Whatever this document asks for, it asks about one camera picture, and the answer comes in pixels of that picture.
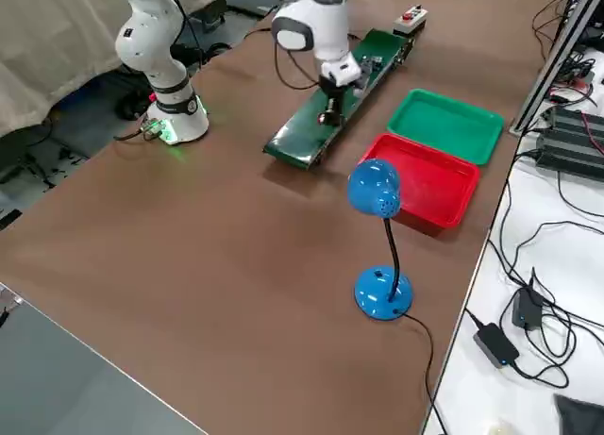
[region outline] table surface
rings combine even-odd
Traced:
[[[585,54],[595,59],[593,99],[573,106],[594,115],[602,114],[604,107],[604,53],[594,50]],[[559,92],[569,99],[578,99],[570,91]],[[544,102],[538,112],[549,108]],[[540,121],[536,127],[545,126]],[[535,148],[536,135],[529,134],[520,150]],[[553,171],[536,168],[531,159],[521,159],[510,174],[512,209],[505,224],[503,245],[509,259],[513,258],[517,244],[530,237],[543,222],[570,220],[604,230],[602,219],[588,216],[566,206],[558,194],[558,182]],[[594,213],[604,213],[604,184],[585,178],[562,174],[564,196],[576,206]],[[506,195],[495,217],[491,240],[498,245],[500,223],[510,198]],[[558,304],[583,317],[604,324],[602,303],[604,287],[600,277],[604,274],[601,260],[601,236],[573,226],[544,228],[533,242],[523,248],[516,269],[528,280],[534,266],[538,277],[556,296]],[[501,311],[517,289],[504,275],[495,252],[485,249],[476,280],[467,301],[467,307],[483,322],[496,322]],[[520,352],[518,364],[530,374],[536,374],[547,363],[525,339],[524,331],[513,326],[511,312],[504,319],[506,335]],[[562,351],[563,335],[556,323],[548,323],[545,334],[555,351]],[[511,435],[553,434],[560,431],[560,419],[553,395],[568,397],[604,406],[602,369],[604,351],[587,332],[577,329],[578,347],[573,358],[564,366],[569,376],[569,386],[555,390],[539,383],[528,382],[509,368],[497,371],[474,343],[476,326],[464,316],[451,347],[441,384],[437,405],[451,434],[483,435],[488,427],[507,425]],[[602,330],[594,328],[602,339]],[[537,345],[545,347],[539,335],[531,335]],[[562,383],[557,371],[544,375],[553,383]],[[441,428],[431,415],[425,435],[439,435]]]
[[[249,37],[194,79],[207,137],[105,148],[2,233],[0,281],[209,432],[417,433],[428,343],[355,306],[358,273],[389,249],[380,220],[348,206],[347,176],[410,89],[509,121],[540,65],[529,26],[546,1],[351,0],[359,35],[414,4],[428,24],[310,172],[261,153],[309,93],[280,85],[269,34]],[[411,314],[434,335],[433,376],[515,146],[502,135],[459,228],[394,226]]]

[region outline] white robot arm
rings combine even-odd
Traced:
[[[154,93],[142,128],[156,129],[169,144],[193,141],[208,130],[208,117],[185,66],[170,55],[182,15],[174,0],[127,0],[132,15],[115,49],[124,64],[144,72]]]
[[[348,47],[346,0],[283,0],[271,31],[282,48],[312,50],[320,62],[319,86],[327,95],[327,109],[319,122],[339,125],[346,89],[362,89],[363,71]]]

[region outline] green conveyor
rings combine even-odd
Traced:
[[[294,166],[308,169],[323,156],[329,144],[345,128],[347,121],[367,95],[411,51],[412,39],[372,29],[357,45],[352,54],[357,61],[381,57],[381,66],[369,76],[366,91],[357,97],[352,89],[344,95],[341,126],[320,125],[317,118],[325,110],[327,97],[320,89],[292,116],[292,118],[264,145],[264,152]]]

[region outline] brown table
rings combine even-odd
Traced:
[[[540,65],[530,21],[546,1],[353,0],[358,34],[417,3],[428,25],[310,172],[260,152],[308,94],[277,81],[270,35],[251,36],[195,78],[206,138],[106,147],[2,233],[0,280],[210,433],[417,433],[428,342],[356,308],[357,274],[389,250],[346,179],[412,88],[510,120]],[[458,229],[394,226],[437,372],[515,145],[502,135]]]

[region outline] green tray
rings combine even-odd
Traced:
[[[414,89],[388,122],[388,131],[475,164],[489,161],[503,118],[486,109]]]

